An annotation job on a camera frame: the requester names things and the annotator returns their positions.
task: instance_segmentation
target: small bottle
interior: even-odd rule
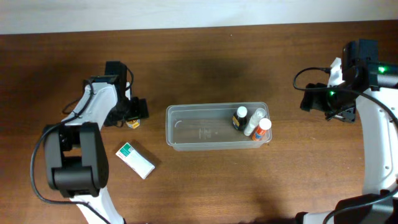
[[[234,113],[234,116],[232,117],[232,124],[237,130],[242,131],[244,129],[246,123],[248,122],[246,115],[248,115],[248,109],[246,109],[244,106],[240,106]]]
[[[266,111],[262,108],[258,108],[256,112],[251,116],[250,121],[243,133],[245,136],[250,136],[254,129],[259,125],[260,120],[266,116]]]
[[[262,137],[266,134],[268,129],[271,128],[271,121],[267,118],[262,118],[260,120],[259,126],[251,137],[253,141],[260,141]]]

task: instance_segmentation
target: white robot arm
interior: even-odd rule
[[[105,75],[91,77],[83,87],[83,96],[75,109],[61,122],[47,126],[37,143],[30,163],[34,192],[44,202],[76,204],[88,223],[126,223],[116,211],[107,189],[109,165],[100,130],[118,121],[148,117],[146,100],[131,98],[131,85],[121,62],[106,62]],[[34,182],[34,159],[44,142],[47,181],[67,201],[53,201],[38,192]],[[66,156],[74,148],[81,156]]]
[[[337,58],[331,65],[327,85],[308,84],[307,88],[348,88],[360,91],[387,107],[398,116],[398,71],[396,65],[377,61],[377,42],[359,40],[343,49],[343,63]],[[327,224],[395,223],[398,199],[398,132],[396,120],[375,102],[358,95],[338,91],[306,92],[300,106],[303,110],[325,112],[326,118],[354,122],[355,110],[361,116],[364,138],[365,177],[363,196],[339,202],[336,210],[361,205],[390,192],[391,197],[372,205],[328,217]],[[297,223],[321,224],[330,212],[299,213]]]

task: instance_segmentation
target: clear plastic container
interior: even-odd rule
[[[202,151],[257,148],[271,141],[271,129],[260,141],[253,141],[233,127],[232,116],[240,106],[248,109],[248,118],[257,108],[263,108],[265,118],[270,119],[268,106],[262,102],[169,106],[166,110],[167,144],[177,151]]]

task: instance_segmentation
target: bottle label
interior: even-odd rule
[[[266,130],[263,130],[260,127],[258,127],[257,130],[254,132],[252,139],[254,141],[259,141],[266,134],[266,132],[267,132]]]
[[[235,118],[235,116],[232,117],[232,123],[234,124],[235,128],[239,128],[239,121]]]

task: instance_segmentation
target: wooden table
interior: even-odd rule
[[[383,61],[398,62],[398,21],[124,30],[0,36],[0,217],[2,223],[85,223],[73,205],[47,205],[32,192],[29,161],[46,124],[81,94],[81,81],[119,59],[135,73],[134,94],[150,118],[138,129],[103,128],[108,189],[128,223],[238,223],[332,210],[361,194],[361,123],[326,122],[301,111],[292,78],[328,67],[342,47],[377,39]],[[299,81],[327,82],[324,73]],[[177,152],[165,141],[169,105],[262,101],[273,139],[259,149]],[[161,163],[142,180],[115,152],[138,142]],[[46,197],[62,199],[45,179],[43,150],[36,179]]]

